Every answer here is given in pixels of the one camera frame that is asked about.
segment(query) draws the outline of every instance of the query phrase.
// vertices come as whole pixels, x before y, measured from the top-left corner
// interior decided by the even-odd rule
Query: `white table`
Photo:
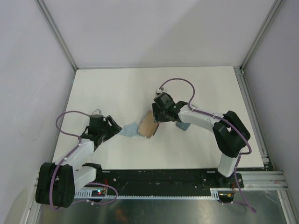
[[[155,96],[155,90],[165,80],[183,77],[196,89],[193,104],[212,112],[235,111],[251,133],[252,154],[242,157],[239,167],[262,167],[263,162],[253,134],[245,104],[232,67],[184,67],[139,69],[78,70],[67,111],[91,114],[95,109],[111,115],[118,125],[143,119]],[[188,101],[191,87],[182,81],[171,81],[165,88],[174,101]],[[62,129],[81,134],[89,118],[67,114]],[[60,134],[54,159],[63,156],[77,139]],[[103,143],[86,162],[101,164],[104,169],[164,169],[215,168],[221,152],[214,134],[197,126],[184,132],[175,123],[162,123],[151,139],[116,135]]]

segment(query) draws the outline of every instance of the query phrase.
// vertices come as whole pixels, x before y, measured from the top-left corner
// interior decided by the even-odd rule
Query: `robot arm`
[[[102,174],[101,165],[93,163],[82,165],[82,163],[102,142],[109,140],[119,131],[121,131],[121,127],[111,116],[105,118],[101,115],[100,110],[95,110],[90,115],[89,126],[80,136],[82,141],[77,150],[69,156],[67,156],[69,153],[66,153],[53,163],[45,162],[41,166],[36,188],[36,202],[50,204],[50,182],[55,168],[63,159],[53,185],[53,205],[69,207],[76,191],[95,179],[101,180],[102,178],[99,176]]]
[[[228,130],[227,124],[215,117],[193,112],[186,102],[179,101],[175,103],[166,92],[156,96],[154,101],[152,108],[156,122],[173,121],[189,125],[194,124],[213,132],[218,148],[222,152],[218,172],[226,178],[232,175],[239,153],[245,147],[244,141],[234,130]],[[246,140],[249,140],[250,134],[236,113],[232,111],[226,114],[209,113],[228,120],[242,133]]]

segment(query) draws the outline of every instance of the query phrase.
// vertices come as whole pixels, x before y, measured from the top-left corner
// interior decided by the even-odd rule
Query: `purple cable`
[[[172,81],[172,80],[181,80],[181,81],[185,81],[185,82],[187,82],[187,83],[192,87],[192,89],[193,89],[193,94],[192,94],[190,100],[188,101],[188,107],[189,107],[190,110],[195,111],[195,112],[197,112],[197,113],[201,113],[201,114],[210,116],[210,117],[215,117],[215,118],[217,118],[217,119],[219,119],[219,120],[222,120],[223,122],[227,123],[227,124],[228,124],[228,125],[229,125],[229,126],[230,126],[230,127],[231,127],[231,128],[232,128],[232,129],[233,129],[233,130],[234,130],[234,131],[235,131],[235,132],[242,138],[242,140],[245,142],[245,144],[246,144],[246,146],[248,147],[248,150],[249,150],[249,151],[246,152],[246,153],[240,153],[240,154],[239,154],[239,158],[238,158],[237,163],[236,163],[235,168],[234,168],[234,176],[235,176],[235,181],[236,181],[236,183],[237,183],[237,187],[238,187],[238,189],[239,189],[239,191],[240,191],[240,194],[241,194],[243,200],[244,200],[245,203],[246,203],[246,206],[249,207],[250,210],[251,210],[252,212],[256,213],[256,210],[255,210],[254,208],[252,208],[251,205],[249,205],[248,201],[246,200],[246,197],[244,196],[244,194],[243,194],[243,192],[242,192],[242,190],[241,190],[241,187],[240,187],[240,185],[239,185],[239,182],[238,182],[238,179],[237,179],[237,173],[236,173],[236,171],[237,171],[237,166],[238,166],[238,164],[239,164],[239,162],[240,162],[241,155],[249,155],[249,154],[251,154],[251,152],[252,152],[251,146],[249,145],[248,141],[245,139],[245,137],[242,135],[242,133],[241,133],[241,132],[240,132],[240,131],[239,131],[239,130],[232,124],[232,123],[230,123],[229,121],[225,120],[224,118],[219,117],[219,116],[216,116],[216,115],[214,115],[214,114],[212,114],[212,113],[208,113],[208,112],[205,112],[205,111],[197,110],[197,109],[194,109],[194,108],[191,107],[191,102],[192,102],[192,100],[193,100],[193,98],[194,98],[194,96],[195,96],[195,88],[194,88],[194,85],[193,85],[191,82],[189,82],[188,80],[186,80],[186,79],[184,79],[184,78],[171,78],[171,79],[166,80],[166,81],[160,86],[159,89],[162,89],[163,86],[164,86],[166,83],[168,83],[169,81]]]
[[[94,201],[90,201],[90,200],[79,200],[79,201],[76,201],[76,202],[74,202],[72,204],[77,204],[79,202],[91,202],[91,203],[94,203],[94,204],[110,204],[111,202],[114,202],[117,199],[117,197],[118,197],[117,190],[114,187],[110,186],[110,185],[106,185],[106,184],[102,184],[102,183],[95,183],[95,182],[88,183],[88,185],[89,184],[99,185],[99,186],[102,186],[102,187],[110,188],[110,189],[114,190],[115,197],[113,199],[111,199],[110,201],[108,201],[108,202],[94,202]]]
[[[58,126],[59,119],[60,119],[62,116],[64,116],[65,114],[67,114],[67,113],[80,113],[80,114],[83,114],[83,115],[85,115],[85,116],[90,117],[89,114],[87,114],[87,113],[83,113],[83,112],[80,112],[80,111],[67,111],[67,112],[64,112],[64,113],[60,114],[60,115],[57,117],[55,125],[56,125],[56,128],[59,130],[59,132],[61,132],[61,133],[63,133],[63,134],[66,134],[66,135],[69,135],[69,136],[77,137],[78,140],[79,140],[79,143],[78,143],[78,144],[77,144],[77,145],[76,145],[76,146],[75,146],[75,147],[74,147],[74,148],[73,148],[73,149],[72,149],[72,150],[65,156],[65,158],[68,158],[72,153],[74,153],[74,152],[79,148],[79,145],[80,145],[81,142],[82,142],[82,139],[81,139],[81,137],[80,137],[79,135],[64,132],[64,131],[61,130],[61,128]],[[53,187],[54,187],[54,181],[55,181],[55,178],[56,178],[57,171],[58,171],[59,167],[61,166],[61,164],[62,164],[63,162],[64,162],[64,158],[57,164],[57,166],[56,166],[56,168],[55,168],[55,170],[54,170],[54,172],[53,172],[53,176],[52,176],[52,178],[51,178],[49,197],[50,197],[50,207],[51,207],[52,210],[58,210],[58,209],[59,209],[59,207],[55,208],[55,207],[54,207],[54,204],[53,204]],[[108,187],[108,188],[111,188],[112,190],[114,190],[114,191],[116,192],[116,197],[115,197],[114,199],[112,199],[111,201],[107,202],[107,203],[111,203],[111,202],[113,202],[113,201],[117,198],[117,196],[118,196],[118,193],[117,193],[116,189],[113,188],[113,187],[111,187],[111,186],[109,186],[109,185],[105,185],[105,184],[101,184],[101,183],[90,183],[90,184],[95,184],[95,185],[100,185],[100,186]]]

